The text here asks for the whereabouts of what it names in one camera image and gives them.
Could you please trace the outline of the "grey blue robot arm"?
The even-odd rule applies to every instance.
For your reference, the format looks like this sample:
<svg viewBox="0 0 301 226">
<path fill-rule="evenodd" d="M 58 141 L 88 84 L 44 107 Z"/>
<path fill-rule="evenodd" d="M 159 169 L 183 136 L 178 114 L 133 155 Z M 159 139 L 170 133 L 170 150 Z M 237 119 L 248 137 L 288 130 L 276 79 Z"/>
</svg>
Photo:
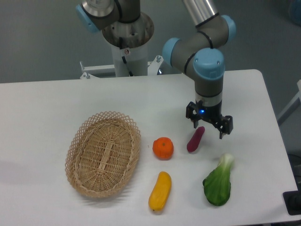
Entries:
<svg viewBox="0 0 301 226">
<path fill-rule="evenodd" d="M 233 119 L 221 113 L 225 62 L 219 47 L 235 37 L 235 22 L 220 15 L 211 0 L 183 4 L 197 31 L 188 40 L 169 39 L 162 49 L 163 60 L 194 81 L 196 97 L 187 105 L 186 117 L 195 127 L 203 120 L 217 128 L 220 136 L 228 135 Z M 85 0 L 76 12 L 90 32 L 102 32 L 111 45 L 116 76 L 147 75 L 147 43 L 154 24 L 138 0 Z"/>
</svg>

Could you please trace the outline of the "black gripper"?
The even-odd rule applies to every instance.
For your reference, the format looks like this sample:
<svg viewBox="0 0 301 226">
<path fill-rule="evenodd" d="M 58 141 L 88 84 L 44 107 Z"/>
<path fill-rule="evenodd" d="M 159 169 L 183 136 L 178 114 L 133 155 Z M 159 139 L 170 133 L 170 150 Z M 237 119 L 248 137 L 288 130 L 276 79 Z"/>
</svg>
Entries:
<svg viewBox="0 0 301 226">
<path fill-rule="evenodd" d="M 229 135 L 233 130 L 233 117 L 222 115 L 222 101 L 214 106 L 205 106 L 202 101 L 189 102 L 186 106 L 186 118 L 193 122 L 195 129 L 199 120 L 212 124 L 220 132 L 219 139 Z"/>
</svg>

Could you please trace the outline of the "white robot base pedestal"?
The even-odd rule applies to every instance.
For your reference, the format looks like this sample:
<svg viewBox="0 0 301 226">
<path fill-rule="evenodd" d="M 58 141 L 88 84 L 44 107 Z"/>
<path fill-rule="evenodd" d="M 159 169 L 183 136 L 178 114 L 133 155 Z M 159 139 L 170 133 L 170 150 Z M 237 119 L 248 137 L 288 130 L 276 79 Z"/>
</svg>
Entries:
<svg viewBox="0 0 301 226">
<path fill-rule="evenodd" d="M 148 45 L 122 48 L 111 45 L 116 77 L 148 75 Z"/>
</svg>

